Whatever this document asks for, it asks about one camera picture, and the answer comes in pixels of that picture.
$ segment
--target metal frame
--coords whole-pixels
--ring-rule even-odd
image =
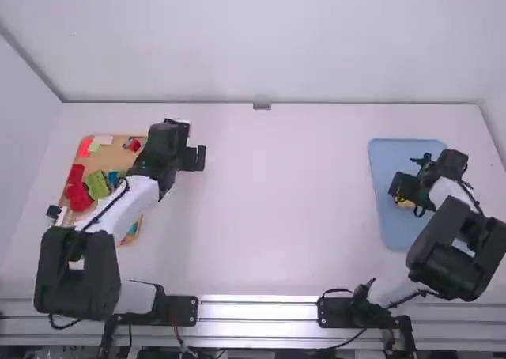
[[[357,331],[321,329],[318,297],[201,296],[196,327],[182,327],[187,344],[228,348],[324,348],[344,342]],[[0,344],[75,345],[100,343],[102,323],[82,322],[54,331],[30,298],[0,298]],[[506,350],[506,304],[424,301],[402,310],[413,319],[420,350]],[[133,327],[134,346],[177,346],[171,327]],[[128,344],[120,327],[115,344]],[[381,350],[380,331],[367,331],[347,349]]]

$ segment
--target robotic arm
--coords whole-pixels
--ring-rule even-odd
[[[436,161],[429,153],[411,160],[421,166],[417,176],[397,172],[389,194],[396,202],[411,201],[417,217],[425,210],[435,213],[408,252],[409,277],[445,300],[476,300],[506,252],[506,224],[486,217],[463,181],[467,155],[445,149]],[[453,246],[454,240],[464,242],[471,255]]]
[[[202,171],[206,147],[187,147],[190,125],[166,119],[149,129],[144,149],[112,195],[72,228],[51,227],[43,235],[34,305],[62,329],[82,319],[104,320],[100,357],[107,357],[120,323],[176,323],[181,299],[161,285],[122,281],[116,245],[142,213],[172,188],[178,171]],[[196,297],[185,308],[196,311]],[[76,318],[57,326],[54,315]],[[190,318],[190,325],[196,319]],[[185,322],[178,320],[180,326]]]

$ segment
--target white table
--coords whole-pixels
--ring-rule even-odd
[[[145,133],[165,117],[192,122],[190,143],[208,147],[206,170],[178,174],[145,215],[138,240],[118,256],[123,276],[200,296],[201,319],[183,332],[196,346],[330,346],[353,331],[319,329],[317,295],[371,277],[382,293],[407,276],[404,255],[380,239],[372,138],[435,138],[468,153],[466,180],[485,212],[506,220],[506,172],[474,105],[69,104],[2,264],[0,308],[12,318],[3,321],[0,343],[99,342],[98,323],[55,333],[29,303],[44,212],[83,135]],[[406,308],[420,348],[506,350],[505,271],[477,303]],[[136,327],[134,336],[144,346],[176,344],[170,328]],[[378,336],[368,332],[351,347],[380,348]]]

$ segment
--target small object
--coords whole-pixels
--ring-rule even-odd
[[[130,144],[134,141],[134,138],[133,137],[129,137],[128,140],[126,142],[123,143],[123,148],[124,149],[128,149],[128,147],[130,147]]]
[[[265,110],[269,111],[272,107],[272,104],[269,100],[268,96],[259,94],[255,96],[253,100],[253,110]]]
[[[123,239],[119,242],[120,246],[125,246],[135,240],[137,238],[138,234],[138,222],[135,222],[132,227],[130,228],[130,231],[125,235]]]
[[[112,144],[112,136],[111,135],[95,135],[93,138],[93,143],[99,145],[110,145]]]
[[[68,195],[70,200],[69,207],[73,211],[85,211],[93,203],[83,183],[73,183],[69,185],[66,189],[66,195]]]
[[[69,209],[68,207],[62,206],[60,214],[58,215],[58,219],[55,222],[55,226],[61,226],[61,225],[63,225],[63,221],[65,221],[66,211],[68,209]]]
[[[130,151],[134,151],[134,152],[139,151],[139,149],[140,149],[140,148],[141,148],[141,143],[140,143],[140,141],[139,141],[139,140],[137,140],[137,139],[134,139],[134,140],[130,143],[130,145],[128,146],[128,149],[129,149]]]
[[[116,189],[119,185],[119,172],[112,171],[108,173],[108,183],[111,185],[112,189]]]
[[[410,209],[414,209],[416,207],[416,205],[413,201],[409,201],[407,199],[398,199],[396,202],[396,205],[398,207],[407,207]]]
[[[79,150],[77,151],[78,156],[82,157],[88,157],[89,156],[89,146],[92,144],[93,139],[92,138],[85,138],[81,142],[81,146],[79,147]]]
[[[85,184],[88,187],[89,196],[94,200],[106,198],[111,193],[102,171],[88,174],[85,177]]]
[[[58,219],[58,216],[60,215],[61,212],[62,212],[62,209],[59,206],[49,205],[49,207],[47,208],[47,211],[46,211],[46,215],[50,219]]]
[[[85,166],[82,164],[72,164],[70,168],[69,179],[67,183],[80,183],[82,182],[82,175],[85,173]]]
[[[89,152],[96,152],[99,149],[100,149],[100,144],[93,142],[92,144],[89,145],[88,151]]]

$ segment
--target yellow object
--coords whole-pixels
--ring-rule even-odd
[[[397,202],[397,206],[399,207],[415,207],[416,205],[414,204],[414,202],[411,202],[411,201],[408,201],[407,199],[405,199],[404,201],[399,201]]]
[[[99,150],[99,148],[100,148],[100,144],[93,142],[92,144],[89,145],[88,151],[89,152],[96,152]]]

